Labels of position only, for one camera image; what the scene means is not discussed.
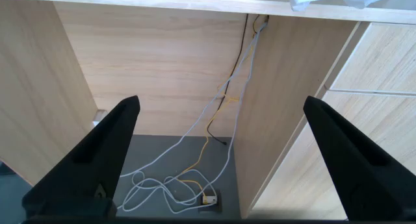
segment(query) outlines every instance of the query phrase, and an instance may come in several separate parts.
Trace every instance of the yellow cable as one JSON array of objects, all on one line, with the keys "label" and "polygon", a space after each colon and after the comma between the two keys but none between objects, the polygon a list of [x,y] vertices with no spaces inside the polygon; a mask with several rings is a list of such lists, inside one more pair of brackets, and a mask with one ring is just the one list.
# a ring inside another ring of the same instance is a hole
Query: yellow cable
[{"label": "yellow cable", "polygon": [[188,171],[188,170],[190,170],[190,169],[192,169],[194,166],[196,166],[196,165],[198,165],[198,163],[200,163],[200,160],[201,160],[201,157],[202,157],[202,154],[203,154],[203,151],[204,151],[204,149],[205,149],[205,146],[207,146],[207,144],[208,144],[208,142],[209,142],[209,138],[208,138],[208,135],[207,135],[207,128],[208,128],[208,125],[212,122],[212,121],[214,121],[214,119],[215,119],[215,117],[216,117],[216,115],[223,109],[223,108],[225,108],[228,104],[229,104],[229,102],[231,101],[231,99],[228,99],[228,101],[223,105],[223,106],[221,106],[221,108],[219,108],[216,112],[215,112],[215,114],[214,114],[214,116],[209,120],[209,122],[208,122],[208,124],[205,126],[205,138],[207,139],[206,141],[205,141],[205,144],[203,145],[203,147],[202,147],[202,150],[201,150],[201,153],[200,153],[200,157],[199,157],[199,159],[198,159],[198,161],[197,162],[195,162],[193,165],[191,165],[190,167],[188,167],[187,169],[185,169],[184,171],[182,171],[182,173],[184,173],[184,172],[186,172],[186,171]]},{"label": "yellow cable", "polygon": [[196,184],[200,187],[200,189],[201,189],[201,191],[202,191],[202,195],[203,195],[204,197],[206,197],[205,192],[203,192],[203,190],[202,190],[202,186],[201,186],[201,184],[199,184],[198,182],[193,181],[193,180],[180,180],[180,179],[178,179],[178,180],[179,180],[179,181],[181,181],[181,182],[193,182],[193,183],[196,183]]}]

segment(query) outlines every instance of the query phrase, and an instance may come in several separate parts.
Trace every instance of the wood grain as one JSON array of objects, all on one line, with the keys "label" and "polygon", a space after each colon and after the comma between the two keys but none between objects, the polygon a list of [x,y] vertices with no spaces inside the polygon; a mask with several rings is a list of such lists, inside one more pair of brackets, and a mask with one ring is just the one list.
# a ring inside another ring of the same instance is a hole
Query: wood grain
[{"label": "wood grain", "polygon": [[51,2],[0,0],[0,157],[36,184],[97,107]]},{"label": "wood grain", "polygon": [[[416,98],[328,91],[323,100],[416,173]],[[255,204],[264,218],[345,219],[309,125]]]},{"label": "wood grain", "polygon": [[248,215],[356,22],[270,17],[259,39],[235,142],[240,211]]},{"label": "wood grain", "polygon": [[311,3],[306,11],[291,9],[290,0],[50,0],[74,3],[146,6],[297,16],[307,18],[345,19],[388,23],[416,24],[415,0],[383,0],[364,9],[346,6],[342,0],[322,0]]},{"label": "wood grain", "polygon": [[416,94],[416,25],[371,23],[331,90]]},{"label": "wood grain", "polygon": [[[140,98],[135,134],[186,133],[231,72],[246,15],[130,6],[55,3],[97,106],[110,110],[131,95]],[[250,16],[245,42],[252,38]],[[230,84],[239,96],[248,62]],[[215,101],[191,136],[203,136]],[[236,103],[211,125],[231,136]]]}]

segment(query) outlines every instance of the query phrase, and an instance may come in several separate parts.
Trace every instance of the drawer front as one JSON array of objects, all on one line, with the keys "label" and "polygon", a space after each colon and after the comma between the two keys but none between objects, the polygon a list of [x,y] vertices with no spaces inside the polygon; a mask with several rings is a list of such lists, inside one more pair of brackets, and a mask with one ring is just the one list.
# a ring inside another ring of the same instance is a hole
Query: drawer front
[{"label": "drawer front", "polygon": [[331,90],[416,93],[416,25],[370,23]]},{"label": "drawer front", "polygon": [[[328,91],[323,100],[416,172],[416,97]],[[251,217],[346,218],[308,124],[261,194]]]}]

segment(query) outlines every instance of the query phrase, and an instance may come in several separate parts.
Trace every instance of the wooden desk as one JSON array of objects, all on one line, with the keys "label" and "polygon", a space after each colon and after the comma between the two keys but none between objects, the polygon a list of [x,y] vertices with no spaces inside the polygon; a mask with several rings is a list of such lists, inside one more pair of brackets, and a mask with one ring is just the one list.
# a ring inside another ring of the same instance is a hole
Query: wooden desk
[{"label": "wooden desk", "polygon": [[[135,134],[184,134],[232,70],[242,13],[243,48],[256,14],[270,14],[234,145],[242,217],[345,218],[303,115],[308,95],[416,169],[414,0],[363,10],[325,0],[305,12],[289,0],[0,0],[0,9],[0,157],[31,184],[98,110],[130,95],[142,104]],[[190,135],[205,134],[218,103]],[[236,109],[221,112],[215,135],[231,136]]]}]

